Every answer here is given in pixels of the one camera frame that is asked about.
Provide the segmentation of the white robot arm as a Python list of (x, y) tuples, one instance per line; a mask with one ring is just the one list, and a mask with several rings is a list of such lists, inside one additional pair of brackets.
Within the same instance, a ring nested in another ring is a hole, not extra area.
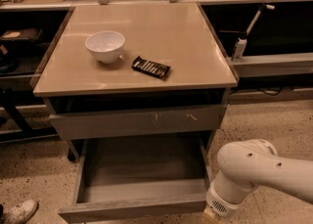
[(217, 154), (219, 170), (206, 193), (201, 224), (220, 224), (247, 195), (265, 186), (313, 203), (313, 162), (279, 157), (263, 139), (231, 142)]

